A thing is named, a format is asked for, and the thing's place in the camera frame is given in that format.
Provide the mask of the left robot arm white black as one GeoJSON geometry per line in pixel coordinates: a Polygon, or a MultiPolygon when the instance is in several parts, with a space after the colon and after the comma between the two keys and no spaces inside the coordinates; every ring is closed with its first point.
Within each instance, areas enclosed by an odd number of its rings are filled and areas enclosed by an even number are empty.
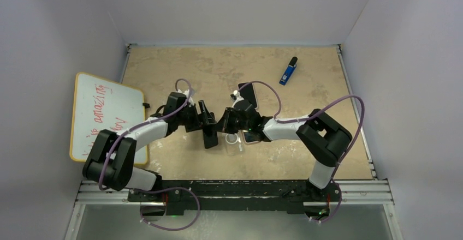
{"type": "Polygon", "coordinates": [[[212,148],[218,145],[214,124],[215,114],[207,109],[203,100],[195,103],[188,95],[172,92],[167,102],[146,121],[119,133],[101,130],[84,164],[82,175],[97,182],[102,190],[136,189],[141,190],[149,201],[157,201],[163,194],[162,176],[135,167],[136,152],[151,142],[171,135],[180,126],[187,133],[202,131],[204,147],[212,148]]]}

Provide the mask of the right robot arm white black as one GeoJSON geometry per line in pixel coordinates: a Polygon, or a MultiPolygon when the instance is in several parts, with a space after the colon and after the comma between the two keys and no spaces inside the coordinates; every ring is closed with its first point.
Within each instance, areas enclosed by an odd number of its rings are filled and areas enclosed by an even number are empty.
{"type": "Polygon", "coordinates": [[[255,140],[301,141],[316,162],[306,186],[308,196],[320,200],[328,193],[339,163],[357,139],[324,109],[314,109],[309,115],[276,119],[262,116],[247,100],[240,100],[225,109],[213,129],[227,134],[248,132],[255,140]]]}

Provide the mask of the black phone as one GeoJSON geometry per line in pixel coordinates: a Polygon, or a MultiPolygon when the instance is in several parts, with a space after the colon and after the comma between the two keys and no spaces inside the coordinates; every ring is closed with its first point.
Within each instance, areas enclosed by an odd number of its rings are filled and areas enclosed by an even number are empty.
{"type": "Polygon", "coordinates": [[[259,132],[256,133],[248,130],[242,131],[242,137],[244,139],[244,143],[246,144],[259,143],[264,140],[263,136],[259,132]]]}

